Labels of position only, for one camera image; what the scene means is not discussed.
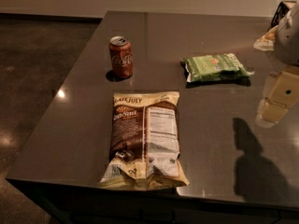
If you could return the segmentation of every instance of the bag of chips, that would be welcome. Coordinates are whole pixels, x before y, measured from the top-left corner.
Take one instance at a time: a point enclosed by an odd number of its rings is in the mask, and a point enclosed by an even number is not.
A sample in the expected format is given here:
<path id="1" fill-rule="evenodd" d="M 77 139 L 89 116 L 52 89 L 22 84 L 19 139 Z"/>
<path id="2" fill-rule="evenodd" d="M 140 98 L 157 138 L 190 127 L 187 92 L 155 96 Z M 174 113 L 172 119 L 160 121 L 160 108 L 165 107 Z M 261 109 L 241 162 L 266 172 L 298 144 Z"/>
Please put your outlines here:
<path id="1" fill-rule="evenodd" d="M 166 189 L 189 184 L 178 160 L 176 91 L 114 94 L 110 163 L 99 187 Z"/>
<path id="2" fill-rule="evenodd" d="M 187 82 L 190 83 L 234 80 L 252 75 L 233 53 L 189 57 L 182 60 L 188 73 Z"/>

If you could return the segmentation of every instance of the dark floor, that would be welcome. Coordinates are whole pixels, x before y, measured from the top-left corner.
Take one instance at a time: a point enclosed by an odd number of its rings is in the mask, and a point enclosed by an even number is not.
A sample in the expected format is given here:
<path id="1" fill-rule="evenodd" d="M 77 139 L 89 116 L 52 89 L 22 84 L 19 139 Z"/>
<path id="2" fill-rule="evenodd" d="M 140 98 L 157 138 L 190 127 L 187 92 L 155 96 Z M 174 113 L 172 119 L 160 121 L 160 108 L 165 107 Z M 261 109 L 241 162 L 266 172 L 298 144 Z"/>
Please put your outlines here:
<path id="1" fill-rule="evenodd" d="M 0 223 L 56 224 L 5 177 L 96 22 L 0 19 Z"/>

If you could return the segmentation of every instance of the tabletop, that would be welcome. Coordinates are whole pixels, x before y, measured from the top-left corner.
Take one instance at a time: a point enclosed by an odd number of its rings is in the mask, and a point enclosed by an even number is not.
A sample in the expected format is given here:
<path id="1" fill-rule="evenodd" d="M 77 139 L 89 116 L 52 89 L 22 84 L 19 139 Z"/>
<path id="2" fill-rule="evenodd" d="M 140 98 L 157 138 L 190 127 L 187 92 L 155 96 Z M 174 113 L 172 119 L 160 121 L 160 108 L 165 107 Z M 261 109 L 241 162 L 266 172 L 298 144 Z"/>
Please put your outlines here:
<path id="1" fill-rule="evenodd" d="M 39 121 L 7 178 L 97 186 L 109 156 L 113 93 L 178 91 L 179 196 L 299 207 L 298 105 L 276 126 L 255 124 L 264 82 L 275 67 L 253 44 L 270 18 L 108 12 Z M 109 78 L 109 40 L 127 37 L 133 75 Z M 182 58 L 233 53 L 254 70 L 249 83 L 188 86 Z"/>

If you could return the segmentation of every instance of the brown chip bag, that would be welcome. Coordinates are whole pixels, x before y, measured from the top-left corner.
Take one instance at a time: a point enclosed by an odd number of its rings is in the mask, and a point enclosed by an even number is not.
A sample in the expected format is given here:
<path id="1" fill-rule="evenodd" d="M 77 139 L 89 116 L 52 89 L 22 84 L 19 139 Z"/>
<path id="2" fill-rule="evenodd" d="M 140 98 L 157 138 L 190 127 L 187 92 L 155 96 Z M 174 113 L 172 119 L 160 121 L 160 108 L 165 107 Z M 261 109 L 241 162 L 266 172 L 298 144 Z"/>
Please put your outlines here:
<path id="1" fill-rule="evenodd" d="M 180 166 L 176 91 L 114 94 L 105 189 L 151 190 L 189 184 Z"/>

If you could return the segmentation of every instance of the table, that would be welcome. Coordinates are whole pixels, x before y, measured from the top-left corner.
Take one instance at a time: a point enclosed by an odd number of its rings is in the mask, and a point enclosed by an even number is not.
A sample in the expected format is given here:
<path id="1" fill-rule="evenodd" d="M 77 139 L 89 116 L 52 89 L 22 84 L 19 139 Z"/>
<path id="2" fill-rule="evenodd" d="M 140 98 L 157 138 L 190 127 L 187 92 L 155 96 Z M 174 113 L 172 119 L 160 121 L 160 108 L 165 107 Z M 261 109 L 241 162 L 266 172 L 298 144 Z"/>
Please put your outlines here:
<path id="1" fill-rule="evenodd" d="M 276 68 L 271 54 L 253 48 L 270 20 L 108 12 L 62 85 L 65 97 L 53 98 L 7 180 L 65 223 L 90 216 L 178 220 L 186 210 L 272 221 L 277 211 L 294 215 L 299 210 L 299 107 L 271 129 L 254 121 L 265 79 Z M 114 35 L 129 38 L 134 54 L 133 76 L 119 82 L 107 76 Z M 181 58 L 227 52 L 254 69 L 249 84 L 186 84 Z M 153 192 L 97 187 L 108 164 L 115 91 L 179 91 L 180 162 L 188 187 Z M 118 214 L 103 208 L 109 204 L 118 206 Z"/>

